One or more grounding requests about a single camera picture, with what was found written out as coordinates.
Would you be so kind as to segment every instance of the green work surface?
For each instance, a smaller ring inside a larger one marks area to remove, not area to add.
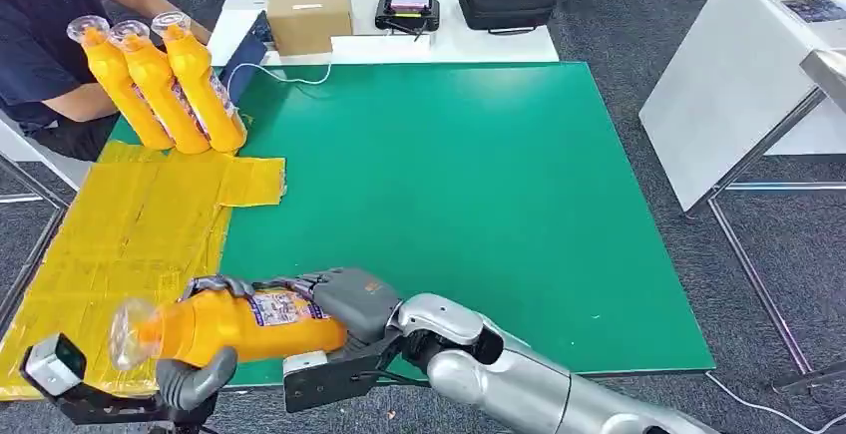
[[[288,190],[233,211],[222,272],[358,266],[575,371],[714,367],[587,65],[334,66],[320,86],[259,73],[240,106],[240,154],[286,157]],[[266,361],[232,384],[280,381]]]

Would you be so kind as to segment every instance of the gray carpet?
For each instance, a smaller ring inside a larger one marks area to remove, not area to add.
[[[209,28],[222,0],[174,0]],[[634,172],[649,202],[696,318],[719,366],[716,375],[738,394],[819,427],[846,410],[844,384],[780,395],[767,381],[792,372],[721,231],[709,213],[679,215],[637,111],[705,0],[561,0],[550,27],[563,59],[593,70]],[[769,159],[751,179],[842,180],[839,160]],[[0,193],[11,187],[0,179]],[[729,193],[722,206],[783,307],[808,357],[838,360],[846,344],[846,200],[838,196],[755,196]],[[37,205],[0,207],[0,288],[26,256],[47,211]],[[671,340],[667,349],[672,349]],[[643,400],[669,405],[723,432],[800,432],[774,416],[740,406],[701,375],[602,381]],[[497,433],[510,432],[464,406],[427,390],[390,388],[367,398],[285,415],[277,392],[226,393],[210,426],[221,434],[279,432]],[[389,411],[395,416],[390,418]],[[146,432],[146,426],[74,428],[42,402],[12,403],[0,412],[0,431],[26,433]],[[844,433],[846,428],[829,432]]]

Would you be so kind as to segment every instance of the plastic bottle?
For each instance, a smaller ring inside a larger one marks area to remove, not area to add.
[[[124,52],[132,79],[165,122],[177,150],[189,155],[208,150],[202,122],[177,82],[168,56],[150,41],[147,25],[135,20],[121,22],[112,27],[109,40]]]
[[[238,362],[247,362],[330,352],[345,341],[341,323],[293,291],[240,298],[206,290],[158,309],[139,299],[125,301],[112,320],[109,352],[123,370],[149,357],[202,367],[223,346],[237,351]]]
[[[211,147],[232,152],[246,142],[246,128],[212,69],[212,55],[191,33],[191,18],[166,12],[153,19],[153,30],[165,40],[171,68],[194,111],[203,119]]]
[[[86,15],[71,21],[67,33],[82,45],[88,68],[138,134],[142,145],[153,150],[172,148],[174,141],[130,77],[124,56],[109,43],[109,22],[103,17]]]

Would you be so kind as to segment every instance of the black t-shirt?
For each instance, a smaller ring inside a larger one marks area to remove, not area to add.
[[[65,32],[83,15],[106,18],[102,0],[0,0],[0,110],[24,133],[61,117],[43,100],[94,82],[85,53]]]

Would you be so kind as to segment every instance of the clear bottle cap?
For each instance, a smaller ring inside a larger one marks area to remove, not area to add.
[[[134,52],[150,44],[150,28],[136,21],[121,22],[109,31],[109,41],[125,52]]]
[[[109,331],[109,356],[112,364],[126,371],[161,350],[160,320],[152,304],[137,298],[121,303],[112,317]]]
[[[66,33],[83,47],[93,47],[108,39],[109,22],[97,15],[86,15],[72,20]]]
[[[166,42],[180,40],[190,33],[191,18],[183,12],[165,12],[153,19],[152,26]]]

